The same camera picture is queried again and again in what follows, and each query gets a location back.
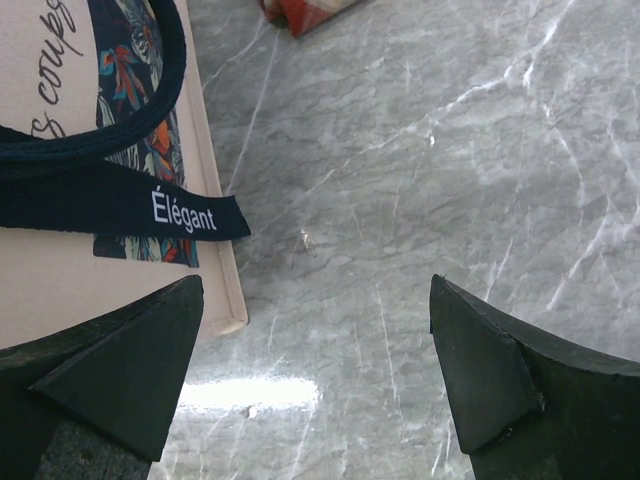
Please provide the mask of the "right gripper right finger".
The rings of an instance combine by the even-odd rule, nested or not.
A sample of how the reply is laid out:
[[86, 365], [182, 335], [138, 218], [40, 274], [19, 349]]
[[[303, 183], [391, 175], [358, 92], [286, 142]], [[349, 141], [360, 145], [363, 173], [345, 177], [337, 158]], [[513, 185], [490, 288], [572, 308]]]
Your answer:
[[439, 275], [429, 308], [476, 478], [638, 478], [638, 363], [548, 333]]

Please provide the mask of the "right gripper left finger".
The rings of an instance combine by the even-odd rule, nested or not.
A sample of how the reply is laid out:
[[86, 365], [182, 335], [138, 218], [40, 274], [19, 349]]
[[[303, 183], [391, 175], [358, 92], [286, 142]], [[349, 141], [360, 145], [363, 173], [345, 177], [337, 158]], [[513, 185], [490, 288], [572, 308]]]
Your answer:
[[4, 479], [145, 479], [203, 316], [198, 275], [1, 351]]

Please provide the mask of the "cream canvas tote bag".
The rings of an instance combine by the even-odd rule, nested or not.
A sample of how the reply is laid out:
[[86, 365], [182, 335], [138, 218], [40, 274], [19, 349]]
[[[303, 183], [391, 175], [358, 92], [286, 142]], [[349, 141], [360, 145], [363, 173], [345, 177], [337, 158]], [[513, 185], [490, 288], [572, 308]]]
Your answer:
[[[53, 43], [36, 1], [9, 13], [1, 1], [1, 123], [26, 131], [36, 113], [36, 53]], [[187, 71], [177, 104], [187, 190], [221, 196], [200, 89], [186, 1], [176, 1], [186, 27]], [[35, 340], [111, 312], [186, 275], [200, 275], [204, 316], [199, 338], [248, 324], [231, 242], [197, 242], [198, 268], [177, 263], [115, 259], [93, 254], [88, 234], [1, 228], [1, 348]]]

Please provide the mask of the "red plaid folded cloth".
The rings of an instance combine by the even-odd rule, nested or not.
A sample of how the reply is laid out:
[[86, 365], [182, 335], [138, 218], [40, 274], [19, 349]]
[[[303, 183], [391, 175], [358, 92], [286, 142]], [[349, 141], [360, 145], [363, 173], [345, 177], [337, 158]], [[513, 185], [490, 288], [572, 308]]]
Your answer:
[[315, 27], [358, 3], [358, 0], [259, 0], [267, 21], [284, 24], [293, 38], [299, 38]]

